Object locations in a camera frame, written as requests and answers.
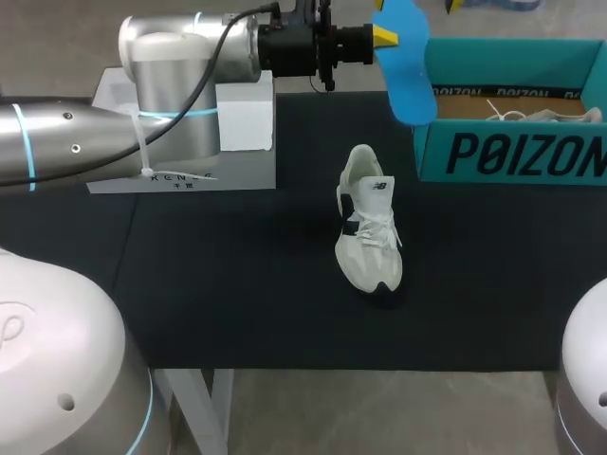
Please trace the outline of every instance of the silver robot arm segment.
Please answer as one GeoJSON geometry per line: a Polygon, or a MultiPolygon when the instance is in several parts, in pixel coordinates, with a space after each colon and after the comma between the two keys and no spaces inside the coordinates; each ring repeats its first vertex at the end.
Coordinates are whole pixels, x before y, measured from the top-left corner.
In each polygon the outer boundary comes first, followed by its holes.
{"type": "MultiPolygon", "coordinates": [[[[318,71],[330,91],[338,62],[371,64],[372,26],[337,28],[329,6],[329,0],[318,8],[316,0],[297,0],[295,10],[284,15],[274,3],[237,16],[126,19],[120,59],[137,88],[140,129],[146,137],[160,135],[147,147],[152,169],[202,174],[214,164],[221,149],[216,83],[257,82],[263,69],[274,77],[318,71]],[[258,26],[252,16],[257,12],[271,13],[269,25],[258,26]],[[203,75],[211,76],[186,113],[203,75]]],[[[137,144],[136,125],[127,113],[66,102],[0,105],[0,187],[35,191],[138,176],[137,144]],[[115,162],[105,164],[112,158],[115,162]],[[48,181],[30,182],[41,178],[48,181]]]]}

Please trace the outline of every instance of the concrete floor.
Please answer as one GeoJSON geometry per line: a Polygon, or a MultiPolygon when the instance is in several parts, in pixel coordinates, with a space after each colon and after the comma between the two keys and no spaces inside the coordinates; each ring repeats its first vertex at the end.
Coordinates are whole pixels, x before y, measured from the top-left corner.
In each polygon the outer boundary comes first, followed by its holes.
{"type": "MultiPolygon", "coordinates": [[[[4,95],[88,96],[120,64],[117,36],[131,14],[238,11],[256,0],[0,0],[4,95]]],[[[281,2],[285,7],[292,1],[281,2]]],[[[372,0],[334,0],[340,25],[369,22],[372,0]]],[[[433,35],[607,38],[604,0],[545,0],[534,13],[459,11],[420,0],[433,35]]],[[[381,90],[376,66],[342,66],[340,90],[381,90]]],[[[279,91],[309,91],[304,80],[279,91]]],[[[540,373],[239,371],[234,455],[554,455],[552,408],[540,373]]],[[[192,453],[187,432],[183,454],[192,453]]]]}

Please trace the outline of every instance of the sneaker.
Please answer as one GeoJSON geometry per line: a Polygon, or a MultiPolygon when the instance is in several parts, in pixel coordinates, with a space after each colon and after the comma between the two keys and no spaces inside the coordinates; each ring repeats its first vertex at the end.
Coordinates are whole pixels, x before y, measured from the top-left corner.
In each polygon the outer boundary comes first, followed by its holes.
{"type": "Polygon", "coordinates": [[[528,117],[521,118],[519,121],[563,121],[577,123],[602,123],[603,115],[597,107],[592,108],[583,116],[562,116],[549,109],[545,109],[528,117]]]}
{"type": "Polygon", "coordinates": [[[394,187],[395,178],[384,176],[371,147],[352,150],[337,191],[342,229],[335,255],[348,281],[368,294],[390,294],[402,278],[394,187]]]}
{"type": "Polygon", "coordinates": [[[522,112],[519,111],[509,111],[505,114],[500,114],[500,111],[493,105],[490,100],[487,100],[491,109],[495,111],[495,115],[489,117],[487,120],[507,120],[508,116],[518,116],[519,121],[561,121],[561,122],[574,122],[574,123],[602,123],[603,122],[603,114],[597,107],[593,107],[583,116],[563,116],[561,114],[557,114],[550,109],[544,109],[543,111],[536,112],[535,114],[531,114],[530,116],[526,116],[522,112]]]}

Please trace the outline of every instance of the black tabletop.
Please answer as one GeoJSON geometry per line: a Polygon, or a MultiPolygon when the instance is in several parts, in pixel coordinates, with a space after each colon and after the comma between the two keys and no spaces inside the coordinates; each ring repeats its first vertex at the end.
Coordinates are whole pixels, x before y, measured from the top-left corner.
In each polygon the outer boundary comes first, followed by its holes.
{"type": "Polygon", "coordinates": [[[607,190],[420,183],[385,93],[279,96],[277,165],[276,191],[138,197],[113,296],[153,367],[555,369],[571,310],[607,277],[607,190]],[[359,143],[396,181],[392,309],[334,255],[359,143]]]}

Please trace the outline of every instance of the yellow object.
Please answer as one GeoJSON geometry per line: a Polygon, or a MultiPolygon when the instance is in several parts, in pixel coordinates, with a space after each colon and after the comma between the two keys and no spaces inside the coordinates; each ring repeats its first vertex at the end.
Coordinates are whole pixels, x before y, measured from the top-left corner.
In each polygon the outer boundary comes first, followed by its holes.
{"type": "Polygon", "coordinates": [[[447,0],[447,13],[451,14],[462,5],[464,5],[464,0],[447,0]]]}
{"type": "Polygon", "coordinates": [[[398,35],[393,31],[373,25],[373,47],[398,46],[398,35]]]}

